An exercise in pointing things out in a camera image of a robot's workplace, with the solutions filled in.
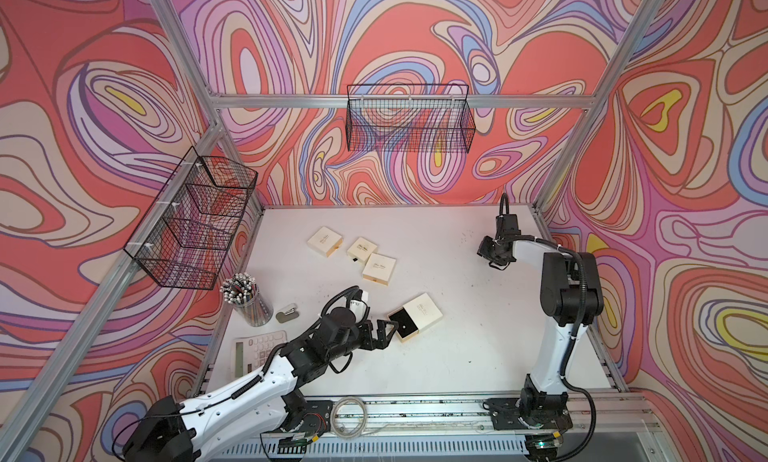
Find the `cream drawer jewelry box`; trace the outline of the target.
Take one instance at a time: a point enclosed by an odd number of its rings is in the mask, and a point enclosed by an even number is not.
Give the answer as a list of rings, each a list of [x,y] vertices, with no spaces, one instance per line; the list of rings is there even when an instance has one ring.
[[[406,342],[416,337],[442,318],[442,311],[427,293],[423,293],[406,302],[402,307],[388,315],[388,320],[399,323],[397,335],[401,342]],[[409,327],[408,332],[403,330],[404,326]]]

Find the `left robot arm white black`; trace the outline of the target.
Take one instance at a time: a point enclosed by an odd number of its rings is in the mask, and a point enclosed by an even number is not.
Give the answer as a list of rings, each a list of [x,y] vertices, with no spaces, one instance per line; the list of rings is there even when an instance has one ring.
[[[330,429],[331,402],[309,402],[303,386],[326,372],[341,373],[339,358],[357,350],[386,349],[399,325],[371,321],[368,294],[351,286],[332,297],[318,319],[274,347],[253,372],[196,398],[168,396],[129,425],[131,435],[112,447],[120,461],[210,461],[253,436],[285,433],[306,446]]]

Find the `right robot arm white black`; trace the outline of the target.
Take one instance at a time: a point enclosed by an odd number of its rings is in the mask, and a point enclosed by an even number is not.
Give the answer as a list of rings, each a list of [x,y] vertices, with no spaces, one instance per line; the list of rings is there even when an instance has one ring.
[[[496,399],[486,406],[498,415],[515,413],[527,428],[543,428],[565,414],[571,392],[586,393],[568,380],[567,371],[576,343],[603,311],[598,269],[589,253],[523,234],[506,194],[501,196],[495,227],[495,235],[484,237],[477,251],[495,270],[504,271],[516,262],[515,249],[521,244],[547,249],[542,254],[539,300],[548,321],[537,361],[515,405],[505,409]]]

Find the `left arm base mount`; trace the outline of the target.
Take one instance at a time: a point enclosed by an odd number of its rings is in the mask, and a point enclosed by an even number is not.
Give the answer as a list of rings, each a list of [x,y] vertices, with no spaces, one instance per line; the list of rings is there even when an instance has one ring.
[[[277,437],[279,454],[298,453],[330,431],[331,400],[310,400],[288,413],[283,424],[269,435]]]

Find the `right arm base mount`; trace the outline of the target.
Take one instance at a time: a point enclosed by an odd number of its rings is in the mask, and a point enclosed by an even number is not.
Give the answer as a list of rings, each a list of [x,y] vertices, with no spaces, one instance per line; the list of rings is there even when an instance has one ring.
[[[529,430],[533,437],[549,442],[573,427],[567,402],[566,392],[541,391],[527,374],[517,397],[485,399],[482,408],[490,415],[494,430]]]

